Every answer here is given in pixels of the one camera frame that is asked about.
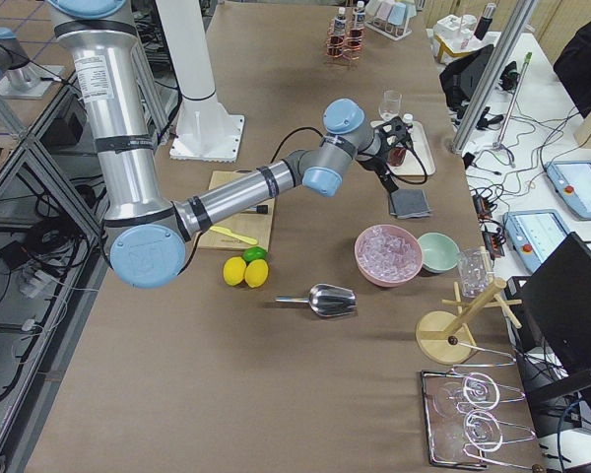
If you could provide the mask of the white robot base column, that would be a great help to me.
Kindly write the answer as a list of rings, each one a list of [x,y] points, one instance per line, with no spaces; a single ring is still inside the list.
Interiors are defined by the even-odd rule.
[[[220,103],[197,1],[157,3],[182,103],[170,155],[178,160],[233,163],[244,127]]]

